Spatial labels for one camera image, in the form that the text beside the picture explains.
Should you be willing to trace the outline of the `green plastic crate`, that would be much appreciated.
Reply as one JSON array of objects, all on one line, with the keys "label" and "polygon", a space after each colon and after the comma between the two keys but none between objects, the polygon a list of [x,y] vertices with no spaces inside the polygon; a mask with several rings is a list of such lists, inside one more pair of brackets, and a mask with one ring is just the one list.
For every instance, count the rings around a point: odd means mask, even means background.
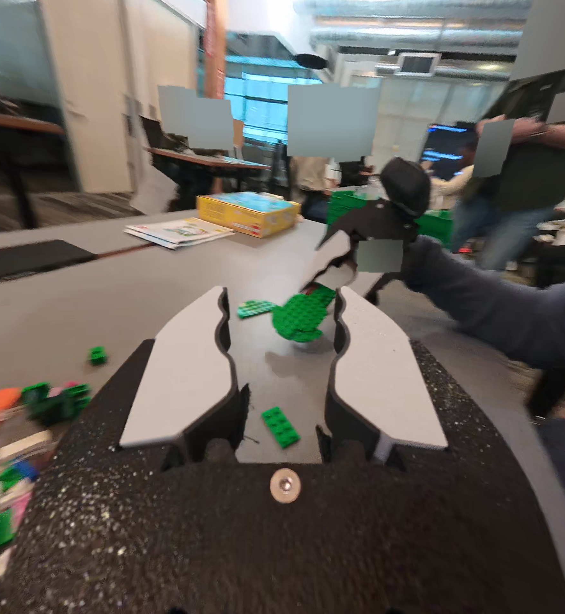
[{"label": "green plastic crate", "polygon": [[[363,208],[369,201],[378,198],[368,196],[358,190],[334,190],[329,197],[325,223],[330,227],[337,219],[346,213]],[[453,232],[453,217],[449,210],[429,209],[417,220],[419,234],[430,236],[449,249]]]}]

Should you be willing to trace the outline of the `person's right forearm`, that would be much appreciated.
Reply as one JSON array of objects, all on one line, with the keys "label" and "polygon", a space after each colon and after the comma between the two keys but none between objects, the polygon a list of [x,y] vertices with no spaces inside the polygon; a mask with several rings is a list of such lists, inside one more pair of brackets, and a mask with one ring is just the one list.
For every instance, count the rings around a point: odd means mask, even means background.
[{"label": "person's right forearm", "polygon": [[545,289],[501,279],[419,236],[400,278],[470,336],[532,368],[565,368],[565,283]]}]

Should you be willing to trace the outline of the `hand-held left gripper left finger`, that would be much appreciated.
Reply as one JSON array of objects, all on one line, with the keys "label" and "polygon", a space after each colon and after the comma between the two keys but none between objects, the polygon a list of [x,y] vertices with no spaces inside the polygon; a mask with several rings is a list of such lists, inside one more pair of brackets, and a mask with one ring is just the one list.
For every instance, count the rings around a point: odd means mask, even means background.
[{"label": "hand-held left gripper left finger", "polygon": [[212,439],[234,439],[241,395],[229,318],[227,288],[214,286],[164,325],[120,436],[122,449],[181,444],[188,454],[203,454]]}]

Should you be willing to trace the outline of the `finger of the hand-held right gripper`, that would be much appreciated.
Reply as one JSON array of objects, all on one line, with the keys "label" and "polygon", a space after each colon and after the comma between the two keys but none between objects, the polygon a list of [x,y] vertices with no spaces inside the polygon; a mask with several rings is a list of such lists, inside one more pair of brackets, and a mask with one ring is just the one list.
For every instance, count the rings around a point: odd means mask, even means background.
[{"label": "finger of the hand-held right gripper", "polygon": [[348,259],[353,249],[350,236],[344,230],[338,230],[324,241],[314,255],[314,275],[320,276],[336,263]]},{"label": "finger of the hand-held right gripper", "polygon": [[319,265],[318,262],[309,264],[305,271],[306,290],[314,290],[317,285],[336,290],[341,286],[350,284],[356,277],[357,265],[355,262],[342,262],[339,266]]}]

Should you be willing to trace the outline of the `green lego plate assembly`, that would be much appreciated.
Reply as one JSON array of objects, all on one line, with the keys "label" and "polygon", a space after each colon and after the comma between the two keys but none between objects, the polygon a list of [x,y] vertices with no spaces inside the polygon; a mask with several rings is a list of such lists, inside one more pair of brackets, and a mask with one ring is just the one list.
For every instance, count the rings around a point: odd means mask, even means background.
[{"label": "green lego plate assembly", "polygon": [[327,317],[336,291],[317,284],[310,294],[296,294],[282,306],[272,310],[272,326],[277,334],[290,342],[310,343],[322,336],[319,328]]}]

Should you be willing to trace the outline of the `green rectangular lego plate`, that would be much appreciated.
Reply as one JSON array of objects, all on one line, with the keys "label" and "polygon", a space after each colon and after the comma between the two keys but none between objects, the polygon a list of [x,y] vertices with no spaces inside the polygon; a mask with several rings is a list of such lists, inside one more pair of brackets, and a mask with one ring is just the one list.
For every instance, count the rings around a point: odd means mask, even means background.
[{"label": "green rectangular lego plate", "polygon": [[263,411],[261,418],[280,449],[287,449],[300,441],[299,433],[278,406]]}]

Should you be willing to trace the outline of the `green rounded wedge lego plate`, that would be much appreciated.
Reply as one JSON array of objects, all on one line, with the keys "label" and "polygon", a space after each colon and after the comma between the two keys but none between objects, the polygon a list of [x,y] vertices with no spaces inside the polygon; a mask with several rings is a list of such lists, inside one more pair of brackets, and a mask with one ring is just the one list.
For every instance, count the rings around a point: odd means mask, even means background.
[{"label": "green rounded wedge lego plate", "polygon": [[236,314],[240,319],[247,319],[271,312],[277,307],[276,303],[266,300],[247,300],[238,305]]}]

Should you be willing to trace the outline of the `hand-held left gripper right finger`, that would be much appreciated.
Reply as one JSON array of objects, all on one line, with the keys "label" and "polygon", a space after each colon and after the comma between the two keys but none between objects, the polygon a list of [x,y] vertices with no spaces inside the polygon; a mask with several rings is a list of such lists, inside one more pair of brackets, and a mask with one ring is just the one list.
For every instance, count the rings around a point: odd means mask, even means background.
[{"label": "hand-held left gripper right finger", "polygon": [[366,460],[386,462],[394,448],[443,451],[449,443],[409,337],[348,286],[335,297],[335,357],[325,399],[333,459],[355,441]]}]

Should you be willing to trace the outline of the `computer monitor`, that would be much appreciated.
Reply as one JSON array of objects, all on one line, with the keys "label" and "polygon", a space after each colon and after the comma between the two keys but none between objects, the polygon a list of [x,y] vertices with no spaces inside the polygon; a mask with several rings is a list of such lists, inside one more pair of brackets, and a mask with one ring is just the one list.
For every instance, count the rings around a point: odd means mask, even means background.
[{"label": "computer monitor", "polygon": [[428,171],[436,178],[451,180],[461,171],[463,150],[474,141],[475,136],[475,124],[472,122],[429,125],[418,162],[427,164]]}]

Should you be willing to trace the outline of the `instruction booklets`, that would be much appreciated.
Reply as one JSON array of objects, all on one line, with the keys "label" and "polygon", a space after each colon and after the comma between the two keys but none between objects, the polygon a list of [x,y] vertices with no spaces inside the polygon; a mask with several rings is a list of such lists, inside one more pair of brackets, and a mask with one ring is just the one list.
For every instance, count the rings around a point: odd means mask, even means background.
[{"label": "instruction booklets", "polygon": [[155,224],[128,225],[124,233],[169,250],[212,242],[233,234],[233,231],[196,217]]}]

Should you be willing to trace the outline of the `yellow lego box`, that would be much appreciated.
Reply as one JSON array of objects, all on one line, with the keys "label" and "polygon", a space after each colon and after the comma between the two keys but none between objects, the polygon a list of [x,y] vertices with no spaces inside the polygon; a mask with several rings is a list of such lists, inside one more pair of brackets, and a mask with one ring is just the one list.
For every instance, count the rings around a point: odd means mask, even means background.
[{"label": "yellow lego box", "polygon": [[293,228],[301,205],[269,193],[235,192],[197,196],[200,219],[265,239]]}]

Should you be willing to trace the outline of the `black mat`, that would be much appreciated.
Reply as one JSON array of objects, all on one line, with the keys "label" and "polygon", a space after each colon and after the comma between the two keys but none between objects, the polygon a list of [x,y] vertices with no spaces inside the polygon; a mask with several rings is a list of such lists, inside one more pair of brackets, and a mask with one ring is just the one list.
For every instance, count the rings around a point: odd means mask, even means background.
[{"label": "black mat", "polygon": [[96,254],[62,240],[0,248],[0,281],[85,264],[96,258]]}]

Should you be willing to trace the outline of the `pile of green lego pieces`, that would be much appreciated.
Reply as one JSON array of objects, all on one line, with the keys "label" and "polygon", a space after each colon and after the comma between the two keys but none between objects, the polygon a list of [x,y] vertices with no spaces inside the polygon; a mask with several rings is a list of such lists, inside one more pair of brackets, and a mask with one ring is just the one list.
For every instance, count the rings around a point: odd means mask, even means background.
[{"label": "pile of green lego pieces", "polygon": [[65,386],[53,391],[48,382],[22,389],[20,403],[27,416],[41,426],[50,427],[77,419],[91,401],[91,388],[86,383]]}]

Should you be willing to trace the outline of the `wooden background desk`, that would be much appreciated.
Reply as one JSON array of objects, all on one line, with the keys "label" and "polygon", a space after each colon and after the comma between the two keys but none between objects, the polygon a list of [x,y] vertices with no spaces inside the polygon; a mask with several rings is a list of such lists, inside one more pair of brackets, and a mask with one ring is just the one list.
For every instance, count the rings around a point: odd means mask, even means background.
[{"label": "wooden background desk", "polygon": [[232,191],[241,192],[247,183],[256,181],[259,183],[264,173],[272,170],[271,165],[264,165],[233,157],[209,156],[177,152],[171,149],[145,147],[146,152],[153,159],[165,158],[169,165],[177,170],[174,179],[178,179],[177,185],[183,186],[194,183],[195,176],[226,179],[232,182]]}]

